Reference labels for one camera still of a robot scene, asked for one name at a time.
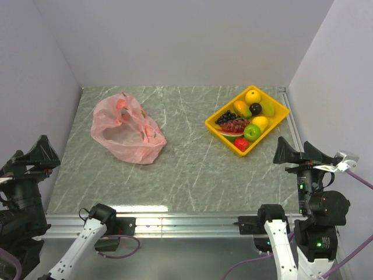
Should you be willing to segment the yellow apple with stem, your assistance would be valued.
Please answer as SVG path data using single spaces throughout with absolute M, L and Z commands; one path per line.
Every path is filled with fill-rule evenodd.
M 261 99 L 261 94 L 257 90 L 249 90 L 245 94 L 245 102 L 249 106 L 253 103 L 260 103 Z

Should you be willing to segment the yellow pear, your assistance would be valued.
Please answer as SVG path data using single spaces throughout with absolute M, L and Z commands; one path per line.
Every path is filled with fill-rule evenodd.
M 252 119 L 252 124 L 260 128 L 261 133 L 265 132 L 269 126 L 269 120 L 265 116 L 257 116 Z

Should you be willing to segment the green apple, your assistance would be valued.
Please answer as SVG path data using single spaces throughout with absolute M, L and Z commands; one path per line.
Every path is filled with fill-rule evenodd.
M 261 135 L 261 129 L 257 125 L 249 124 L 244 129 L 244 138 L 249 142 L 255 142 Z

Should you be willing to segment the pink plastic bag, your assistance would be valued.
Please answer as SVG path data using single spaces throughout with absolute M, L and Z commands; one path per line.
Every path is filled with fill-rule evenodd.
M 117 159 L 140 165 L 153 163 L 167 143 L 154 119 L 127 93 L 98 103 L 90 135 Z

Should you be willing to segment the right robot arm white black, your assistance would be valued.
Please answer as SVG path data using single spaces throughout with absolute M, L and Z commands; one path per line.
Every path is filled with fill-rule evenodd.
M 298 206 L 302 220 L 294 221 L 293 235 L 298 258 L 293 257 L 288 232 L 290 225 L 281 205 L 261 205 L 256 225 L 267 233 L 275 258 L 278 279 L 327 278 L 336 259 L 337 226 L 346 224 L 350 201 L 338 191 L 327 191 L 326 173 L 344 172 L 355 162 L 345 152 L 330 157 L 309 142 L 299 152 L 281 136 L 273 163 L 291 163 L 286 172 L 297 176 Z

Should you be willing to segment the dark purple plum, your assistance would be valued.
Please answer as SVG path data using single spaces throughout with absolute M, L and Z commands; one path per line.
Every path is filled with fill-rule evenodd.
M 252 103 L 249 107 L 249 110 L 253 116 L 257 116 L 262 112 L 262 106 L 259 103 Z

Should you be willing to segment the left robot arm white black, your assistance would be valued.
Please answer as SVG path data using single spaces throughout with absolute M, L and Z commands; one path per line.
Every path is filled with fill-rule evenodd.
M 1 279 L 25 279 L 40 263 L 47 222 L 39 182 L 50 176 L 61 161 L 48 137 L 41 135 L 33 147 L 17 150 L 1 168 Z M 84 219 L 79 236 L 65 255 L 42 279 L 72 279 L 86 254 L 94 251 L 101 236 L 117 229 L 116 211 L 97 204 Z

